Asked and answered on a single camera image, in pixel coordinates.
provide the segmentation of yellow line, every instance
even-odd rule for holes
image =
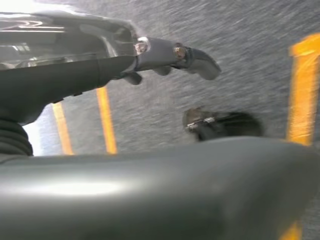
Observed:
[[[291,48],[294,56],[291,86],[287,140],[312,144],[318,92],[320,34],[310,35]],[[294,223],[281,240],[300,240],[302,228]]]
[[[55,121],[57,125],[57,132],[62,145],[62,150],[66,155],[73,155],[70,138],[68,132],[67,123],[63,113],[63,105],[60,102],[52,105]]]
[[[100,115],[101,117],[106,152],[109,154],[116,154],[118,153],[117,143],[113,130],[112,119],[106,87],[97,89],[97,97],[99,104]]]

